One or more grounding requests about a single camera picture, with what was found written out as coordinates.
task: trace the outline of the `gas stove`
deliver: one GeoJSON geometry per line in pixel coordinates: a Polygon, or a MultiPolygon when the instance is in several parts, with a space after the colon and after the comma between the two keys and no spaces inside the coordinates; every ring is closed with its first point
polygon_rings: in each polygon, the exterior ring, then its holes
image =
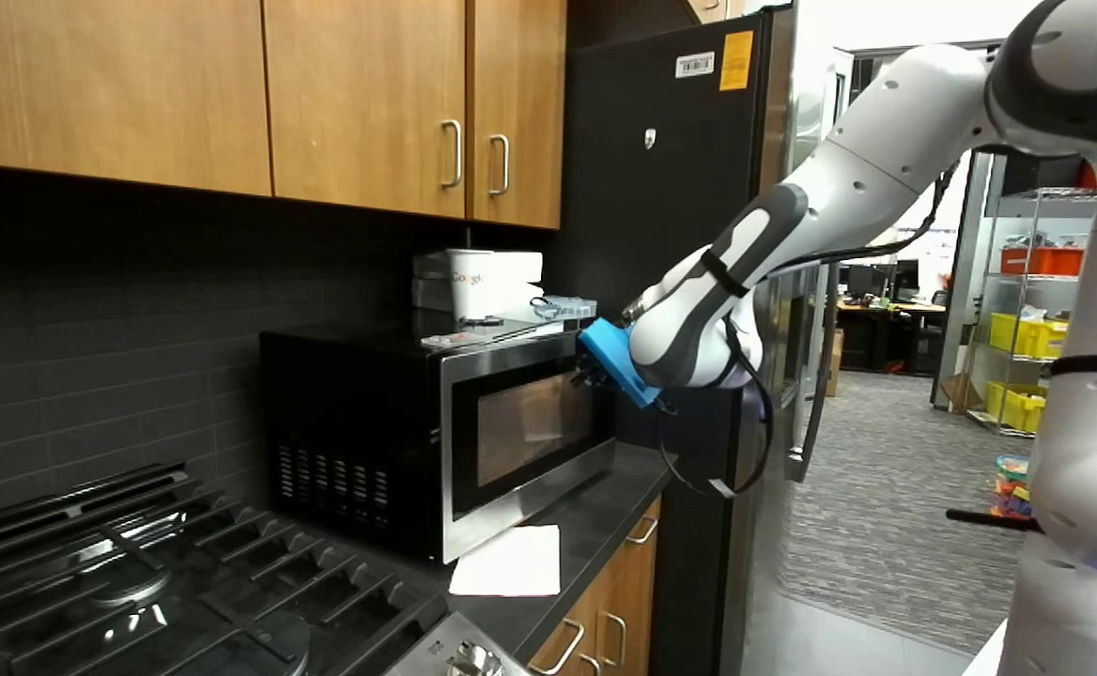
{"type": "Polygon", "coordinates": [[[0,510],[0,676],[523,672],[408,576],[154,465],[0,510]]]}

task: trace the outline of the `microwave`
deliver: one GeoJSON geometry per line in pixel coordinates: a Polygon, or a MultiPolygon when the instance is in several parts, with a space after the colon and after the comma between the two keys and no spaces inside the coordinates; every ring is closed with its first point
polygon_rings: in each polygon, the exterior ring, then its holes
{"type": "Polygon", "coordinates": [[[275,506],[431,562],[481,547],[612,463],[576,339],[260,333],[275,506]]]}

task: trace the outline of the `cabinet handle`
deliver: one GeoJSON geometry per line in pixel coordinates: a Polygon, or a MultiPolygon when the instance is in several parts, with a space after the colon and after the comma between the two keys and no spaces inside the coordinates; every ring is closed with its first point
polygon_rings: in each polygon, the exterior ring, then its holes
{"type": "Polygon", "coordinates": [[[488,194],[506,194],[511,190],[511,137],[488,137],[488,148],[501,152],[501,185],[488,187],[488,194]]]}
{"type": "Polygon", "coordinates": [[[560,627],[576,631],[572,645],[560,650],[552,670],[533,666],[528,672],[557,676],[577,655],[587,627],[577,621],[563,621],[560,627]]]}
{"type": "Polygon", "coordinates": [[[661,517],[655,517],[655,522],[646,526],[646,535],[640,535],[640,537],[627,537],[627,544],[631,544],[631,547],[644,547],[644,544],[649,544],[649,542],[655,542],[655,535],[656,535],[656,526],[661,526],[661,517]]]}
{"type": "Polygon", "coordinates": [[[624,617],[616,617],[616,612],[601,612],[601,621],[610,621],[610,622],[616,622],[621,627],[621,659],[612,662],[612,659],[601,659],[610,670],[616,670],[616,672],[624,672],[624,666],[627,666],[627,621],[624,617]]]}
{"type": "Polygon", "coordinates": [[[587,666],[588,666],[588,672],[592,672],[592,676],[601,676],[601,666],[596,666],[588,655],[577,655],[577,662],[587,662],[587,666]]]}
{"type": "Polygon", "coordinates": [[[467,124],[443,120],[439,132],[451,137],[451,175],[439,187],[455,187],[467,175],[467,124]]]}

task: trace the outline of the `kitchen wall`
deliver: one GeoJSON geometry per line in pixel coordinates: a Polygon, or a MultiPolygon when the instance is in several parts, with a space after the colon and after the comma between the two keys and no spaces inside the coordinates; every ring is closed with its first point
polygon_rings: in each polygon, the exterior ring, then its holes
{"type": "Polygon", "coordinates": [[[998,40],[1036,0],[803,0],[795,4],[791,165],[823,139],[836,54],[998,40]]]}
{"type": "Polygon", "coordinates": [[[0,172],[0,503],[144,463],[262,491],[257,333],[407,313],[451,222],[0,172]]]}

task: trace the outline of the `cabinet door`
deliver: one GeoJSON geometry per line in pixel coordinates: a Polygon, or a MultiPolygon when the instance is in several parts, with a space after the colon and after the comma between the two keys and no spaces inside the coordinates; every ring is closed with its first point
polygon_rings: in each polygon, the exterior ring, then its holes
{"type": "Polygon", "coordinates": [[[0,165],[269,190],[257,0],[0,0],[0,165]]]}
{"type": "Polygon", "coordinates": [[[610,579],[596,576],[587,595],[563,612],[546,645],[528,659],[528,672],[546,676],[601,676],[592,631],[606,605],[610,579]]]}
{"type": "Polygon", "coordinates": [[[477,222],[560,226],[567,0],[472,0],[477,222]]]}
{"type": "Polygon", "coordinates": [[[661,501],[649,503],[606,572],[610,590],[596,609],[596,659],[610,676],[649,672],[656,517],[661,501]]]}
{"type": "Polygon", "coordinates": [[[275,190],[467,214],[467,0],[262,0],[275,190]]]}

